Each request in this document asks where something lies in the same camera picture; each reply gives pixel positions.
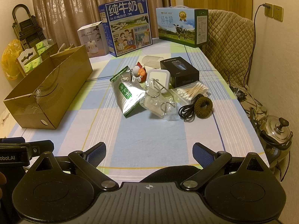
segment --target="kettle lid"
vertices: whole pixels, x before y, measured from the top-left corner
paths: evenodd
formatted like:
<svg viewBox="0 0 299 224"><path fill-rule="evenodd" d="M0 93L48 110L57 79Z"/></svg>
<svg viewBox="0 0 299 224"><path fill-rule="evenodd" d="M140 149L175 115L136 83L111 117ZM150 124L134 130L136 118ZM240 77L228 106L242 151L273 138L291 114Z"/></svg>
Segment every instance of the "kettle lid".
<svg viewBox="0 0 299 224"><path fill-rule="evenodd" d="M266 132L279 143L283 143L290 137L289 122L282 117L269 115L266 119Z"/></svg>

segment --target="wall socket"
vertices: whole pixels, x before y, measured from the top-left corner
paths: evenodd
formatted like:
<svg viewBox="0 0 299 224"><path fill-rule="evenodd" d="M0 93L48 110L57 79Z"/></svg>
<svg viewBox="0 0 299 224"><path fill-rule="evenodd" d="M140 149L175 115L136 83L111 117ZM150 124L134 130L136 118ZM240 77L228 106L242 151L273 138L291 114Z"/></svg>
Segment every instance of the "wall socket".
<svg viewBox="0 0 299 224"><path fill-rule="evenodd" d="M273 18L278 21L283 21L283 7L273 5Z"/></svg>
<svg viewBox="0 0 299 224"><path fill-rule="evenodd" d="M265 7L265 16L273 18L273 5L270 3L265 4L270 6L270 8Z"/></svg>

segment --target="stainless steel kettle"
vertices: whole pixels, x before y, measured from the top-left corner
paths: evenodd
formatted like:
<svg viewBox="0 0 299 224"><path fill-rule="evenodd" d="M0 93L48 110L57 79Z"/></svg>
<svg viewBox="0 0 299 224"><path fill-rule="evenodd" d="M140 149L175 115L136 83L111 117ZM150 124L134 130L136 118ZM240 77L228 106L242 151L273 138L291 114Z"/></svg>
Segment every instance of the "stainless steel kettle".
<svg viewBox="0 0 299 224"><path fill-rule="evenodd" d="M257 120L253 108L250 108L250 122L264 148L270 168L274 168L290 151L293 132L289 122L274 115Z"/></svg>

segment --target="triangular cutout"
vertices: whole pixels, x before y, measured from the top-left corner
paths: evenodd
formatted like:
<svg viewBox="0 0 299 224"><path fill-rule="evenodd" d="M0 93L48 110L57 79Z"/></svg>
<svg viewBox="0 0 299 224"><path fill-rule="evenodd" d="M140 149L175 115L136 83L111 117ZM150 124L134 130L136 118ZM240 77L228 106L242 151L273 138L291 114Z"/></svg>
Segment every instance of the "triangular cutout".
<svg viewBox="0 0 299 224"><path fill-rule="evenodd" d="M247 166L247 170L259 171L259 172L264 171L256 158L251 158Z"/></svg>
<svg viewBox="0 0 299 224"><path fill-rule="evenodd" d="M42 171L42 170L50 170L52 169L53 166L49 160L49 158L45 157L41 163L39 164L39 166L36 168L36 171Z"/></svg>

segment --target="brown scrunchie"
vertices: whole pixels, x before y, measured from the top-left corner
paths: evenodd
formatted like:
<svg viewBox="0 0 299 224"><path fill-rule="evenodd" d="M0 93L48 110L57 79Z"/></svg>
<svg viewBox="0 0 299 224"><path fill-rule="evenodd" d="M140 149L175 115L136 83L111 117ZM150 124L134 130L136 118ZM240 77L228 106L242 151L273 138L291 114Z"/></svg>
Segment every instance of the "brown scrunchie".
<svg viewBox="0 0 299 224"><path fill-rule="evenodd" d="M194 105L194 111L200 118L206 118L212 111L213 103L208 97L200 97L196 100Z"/></svg>

